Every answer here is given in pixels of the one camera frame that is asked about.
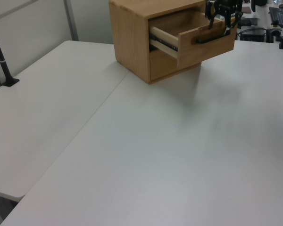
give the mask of table surface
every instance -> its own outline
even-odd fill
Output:
[[[283,226],[283,50],[126,75],[2,224],[31,225]]]
[[[129,72],[113,51],[67,41],[0,87],[0,196],[19,201]]]

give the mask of open drawer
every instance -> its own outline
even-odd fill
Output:
[[[178,70],[233,50],[237,27],[211,40],[224,33],[225,22],[215,18],[211,30],[208,24],[204,13],[193,10],[154,18],[149,20],[150,44],[176,58]]]

